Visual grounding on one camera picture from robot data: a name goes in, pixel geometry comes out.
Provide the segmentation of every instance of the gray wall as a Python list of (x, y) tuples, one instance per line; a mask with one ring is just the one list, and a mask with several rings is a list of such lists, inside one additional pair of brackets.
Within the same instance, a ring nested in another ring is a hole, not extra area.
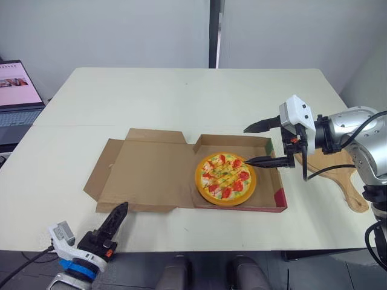
[(0, 27), (44, 99), (80, 66), (208, 67), (209, 0), (1, 0)]
[(387, 34), (345, 86), (341, 98), (349, 107), (387, 110)]
[(385, 0), (226, 0), (220, 68), (319, 68), (340, 92), (386, 27)]

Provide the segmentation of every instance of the black cable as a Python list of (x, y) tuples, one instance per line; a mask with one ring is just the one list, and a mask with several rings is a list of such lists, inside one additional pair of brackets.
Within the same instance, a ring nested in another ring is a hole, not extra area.
[(308, 151), (305, 145), (301, 147), (301, 153), (302, 153), (302, 178), (305, 181), (307, 181), (308, 180)]
[(29, 264), (33, 263), (38, 258), (46, 255), (46, 253), (51, 252), (54, 250), (54, 246), (49, 246), (47, 249), (45, 249), (43, 252), (40, 252), (38, 255), (31, 258), (29, 261), (25, 262), (23, 265), (21, 265), (18, 269), (14, 270), (11, 274), (9, 274), (2, 282), (0, 282), (0, 288), (2, 288), (9, 280), (12, 279), (13, 276), (15, 276), (18, 272), (22, 271), (25, 267), (27, 267)]
[(379, 227), (382, 223), (386, 223), (387, 219), (382, 219), (373, 225), (369, 226), (367, 230), (365, 231), (365, 245), (367, 246), (367, 249), (369, 253), (371, 254), (372, 258), (381, 266), (385, 271), (387, 271), (387, 265), (385, 265), (375, 254), (374, 250), (371, 248), (371, 245), (369, 244), (369, 234), (371, 234), (372, 231), (374, 231), (377, 227)]
[(367, 126), (368, 124), (370, 124), (370, 122), (372, 122), (372, 121), (375, 120), (376, 118), (379, 118), (379, 117), (384, 116), (384, 115), (387, 115), (387, 111), (379, 112), (379, 113), (373, 115), (372, 117), (370, 117), (369, 119), (367, 119), (363, 124), (360, 125), (359, 128), (356, 129), (356, 131), (352, 134), (352, 136), (350, 136), (349, 139), (346, 140), (346, 141), (341, 145), (341, 149), (343, 149), (344, 147), (346, 147), (347, 145), (349, 145), (349, 143), (352, 142), (353, 139), (356, 138), (356, 136), (358, 136), (358, 134), (364, 129), (364, 127)]
[(341, 165), (329, 166), (327, 168), (324, 168), (324, 169), (321, 169), (319, 171), (314, 172), (313, 174), (308, 176), (308, 180), (311, 179), (311, 178), (314, 178), (315, 176), (317, 176), (317, 175), (319, 175), (319, 174), (321, 174), (323, 172), (326, 172), (326, 171), (329, 171), (329, 170), (332, 170), (332, 169), (337, 169), (337, 168), (356, 168), (356, 166), (353, 165), (353, 164), (341, 164)]
[[(22, 254), (22, 256), (26, 259), (26, 260), (31, 260), (30, 258), (27, 257), (27, 255), (24, 253), (24, 252), (20, 252)], [(57, 260), (59, 257), (56, 253), (53, 253), (55, 255), (55, 258), (52, 258), (52, 259), (48, 259), (48, 260), (44, 260), (44, 261), (35, 261), (34, 263), (36, 264), (44, 264), (44, 263), (50, 263), (52, 261), (55, 261)]]

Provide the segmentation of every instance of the wooden cutting board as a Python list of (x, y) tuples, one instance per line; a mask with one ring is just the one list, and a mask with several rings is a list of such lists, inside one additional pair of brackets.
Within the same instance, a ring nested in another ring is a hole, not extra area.
[[(302, 164), (301, 154), (296, 154), (295, 157), (297, 161)], [(313, 155), (308, 155), (308, 170), (311, 172), (316, 172), (326, 167), (340, 164), (353, 164), (351, 156), (344, 150), (335, 154), (324, 155), (321, 149), (316, 149), (316, 152)], [(336, 182), (343, 190), (346, 203), (350, 209), (357, 213), (363, 213), (368, 210), (368, 203), (352, 185), (351, 175), (355, 171), (356, 168), (339, 168), (323, 172), (320, 176), (332, 179)]]

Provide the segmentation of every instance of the pizza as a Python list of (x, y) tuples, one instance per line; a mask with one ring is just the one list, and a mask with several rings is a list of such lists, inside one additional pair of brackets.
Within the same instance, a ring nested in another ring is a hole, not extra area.
[(255, 189), (255, 172), (232, 153), (206, 157), (197, 167), (196, 184), (201, 195), (218, 205), (237, 205)]

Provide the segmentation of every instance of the pizza box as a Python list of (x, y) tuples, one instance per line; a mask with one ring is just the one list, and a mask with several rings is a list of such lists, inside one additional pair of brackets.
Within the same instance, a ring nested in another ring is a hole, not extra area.
[(181, 132), (130, 129), (125, 140), (108, 140), (84, 191), (97, 201), (96, 211), (104, 213), (125, 201), (130, 211), (181, 207), (279, 213), (287, 208), (276, 168), (254, 168), (255, 191), (240, 205), (220, 207), (206, 201), (195, 186), (195, 169), (204, 157), (217, 152), (246, 159), (274, 156), (270, 138), (203, 134), (195, 144), (187, 144)]

